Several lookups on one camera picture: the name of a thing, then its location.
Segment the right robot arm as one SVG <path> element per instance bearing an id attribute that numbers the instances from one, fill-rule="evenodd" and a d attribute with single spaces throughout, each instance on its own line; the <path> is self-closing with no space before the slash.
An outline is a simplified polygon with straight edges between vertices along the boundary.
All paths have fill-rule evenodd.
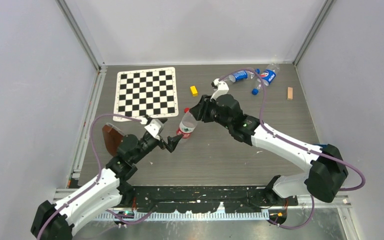
<path id="1" fill-rule="evenodd" d="M 270 151 L 303 170 L 302 174 L 272 178 L 265 192 L 271 205 L 279 205 L 291 196 L 306 194 L 331 203 L 349 175 L 336 146 L 305 143 L 276 131 L 266 123 L 261 124 L 257 117 L 243 113 L 239 102 L 230 94 L 217 99 L 203 95 L 189 112 L 197 121 L 220 124 L 238 142 Z"/>

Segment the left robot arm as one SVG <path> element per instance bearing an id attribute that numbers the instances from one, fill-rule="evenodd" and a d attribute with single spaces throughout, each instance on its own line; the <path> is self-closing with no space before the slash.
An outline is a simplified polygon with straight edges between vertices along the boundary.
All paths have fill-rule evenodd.
<path id="1" fill-rule="evenodd" d="M 135 190 L 128 180 L 138 170 L 136 164 L 156 147 L 172 153 L 183 135 L 164 139 L 161 132 L 166 118 L 145 116 L 140 120 L 145 132 L 141 138 L 134 134 L 104 137 L 112 159 L 93 179 L 70 195 L 51 203 L 41 203 L 36 211 L 30 232 L 38 240 L 71 240 L 88 222 L 104 211 L 120 205 L 128 207 Z"/>

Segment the clear bottle red label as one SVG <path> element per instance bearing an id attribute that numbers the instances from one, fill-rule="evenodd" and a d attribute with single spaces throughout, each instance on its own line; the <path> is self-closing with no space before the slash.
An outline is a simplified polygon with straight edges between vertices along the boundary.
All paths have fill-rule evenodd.
<path id="1" fill-rule="evenodd" d="M 191 113 L 188 111 L 184 114 L 179 127 L 176 130 L 176 134 L 183 134 L 183 139 L 188 139 L 192 135 L 193 131 L 198 125 L 198 121 L 194 119 Z"/>

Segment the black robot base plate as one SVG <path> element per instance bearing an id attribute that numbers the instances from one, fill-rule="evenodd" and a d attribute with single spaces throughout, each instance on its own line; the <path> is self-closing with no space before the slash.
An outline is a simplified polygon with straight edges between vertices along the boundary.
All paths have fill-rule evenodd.
<path id="1" fill-rule="evenodd" d="M 155 209 L 155 204 L 162 202 L 228 202 L 243 204 L 246 207 L 289 206 L 290 196 L 283 199 L 265 190 L 264 186 L 225 185 L 225 186 L 134 186 L 133 190 L 122 197 L 116 207 L 145 210 Z"/>

